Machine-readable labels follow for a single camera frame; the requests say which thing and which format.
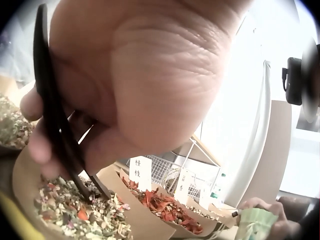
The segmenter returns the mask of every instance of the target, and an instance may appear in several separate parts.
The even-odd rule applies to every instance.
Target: white label card
[[[184,205],[187,203],[189,186],[192,180],[191,178],[191,174],[187,169],[181,169],[174,198]]]
[[[199,205],[203,207],[205,210],[208,210],[211,201],[210,194],[211,187],[209,185],[204,184],[200,190]]]
[[[152,160],[143,156],[130,159],[129,179],[138,182],[138,189],[151,191],[151,165]]]

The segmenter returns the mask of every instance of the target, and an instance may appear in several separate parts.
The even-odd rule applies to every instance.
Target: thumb
[[[91,128],[80,145],[84,150],[86,170],[91,175],[116,160],[151,154],[135,146],[117,126],[108,128],[101,123]]]

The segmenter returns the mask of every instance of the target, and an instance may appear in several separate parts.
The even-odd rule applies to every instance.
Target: yellow object
[[[45,240],[26,219],[18,207],[0,191],[0,205],[11,226],[23,240]]]

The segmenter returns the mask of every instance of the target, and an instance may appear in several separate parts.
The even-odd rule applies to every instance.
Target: red dried petal
[[[54,184],[52,184],[52,183],[48,183],[47,184],[48,185],[48,187],[50,187],[51,189],[54,189],[56,186],[54,185]]]

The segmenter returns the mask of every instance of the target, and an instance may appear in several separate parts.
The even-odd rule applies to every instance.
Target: finger
[[[65,180],[71,180],[70,175],[55,154],[53,154],[48,163],[41,166],[41,173],[50,180],[56,179],[58,176],[61,176]]]
[[[100,123],[91,128],[80,145],[91,175],[118,159],[151,154],[128,141],[116,126],[108,128]]]
[[[241,204],[238,208],[239,209],[248,209],[248,208],[262,208],[267,209],[270,207],[270,204],[267,204],[265,201],[258,197],[250,198],[249,200],[245,201],[243,204]]]
[[[28,150],[38,164],[47,164],[52,157],[52,145],[47,138],[43,119],[40,119],[29,138]]]
[[[43,102],[35,87],[33,87],[20,102],[21,113],[30,121],[36,121],[42,116]]]
[[[268,210],[269,212],[272,212],[275,216],[279,216],[278,221],[287,220],[282,203],[276,202],[272,204]]]
[[[283,240],[290,234],[288,221],[275,222],[266,240]]]
[[[74,111],[69,117],[69,124],[77,141],[90,129],[94,122],[95,120],[79,111]],[[83,170],[80,165],[74,167],[77,174]],[[66,180],[71,179],[68,171],[55,154],[52,154],[50,160],[42,167],[42,174],[50,179],[57,178],[59,175]]]

